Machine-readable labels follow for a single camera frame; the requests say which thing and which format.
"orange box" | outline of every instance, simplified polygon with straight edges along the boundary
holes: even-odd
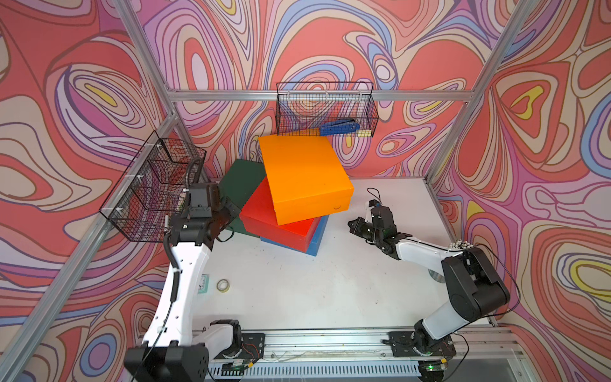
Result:
[[[354,187],[327,137],[259,138],[278,225],[346,211]]]

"box lid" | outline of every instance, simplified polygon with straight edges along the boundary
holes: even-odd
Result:
[[[353,189],[326,137],[270,135],[259,145],[275,203]]]

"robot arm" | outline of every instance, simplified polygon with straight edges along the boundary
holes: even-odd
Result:
[[[485,253],[476,247],[442,248],[397,232],[392,212],[371,200],[367,216],[348,222],[350,232],[396,260],[422,265],[445,277],[449,301],[414,325],[414,350],[420,354],[445,336],[507,304],[510,294]]]
[[[203,167],[203,160],[197,161],[196,180]],[[171,217],[171,229],[164,237],[170,267],[155,317],[142,346],[128,349],[125,355],[125,368],[139,382],[203,381],[210,358],[227,349],[237,353],[242,346],[236,320],[212,322],[193,338],[191,310],[214,239],[240,210],[228,198],[219,197],[214,182],[187,185],[185,191],[183,209]]]

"black wire mesh basket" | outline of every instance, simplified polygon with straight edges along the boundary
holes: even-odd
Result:
[[[109,213],[108,208],[100,212],[128,240],[161,243],[169,218],[185,201],[189,162],[205,156],[206,151],[192,143],[159,138],[117,205]]]
[[[367,81],[277,83],[277,134],[372,137],[379,119],[372,90]]]

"tape roll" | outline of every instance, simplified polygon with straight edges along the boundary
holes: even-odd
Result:
[[[227,279],[221,279],[216,283],[216,290],[221,293],[225,293],[229,290],[229,281]]]

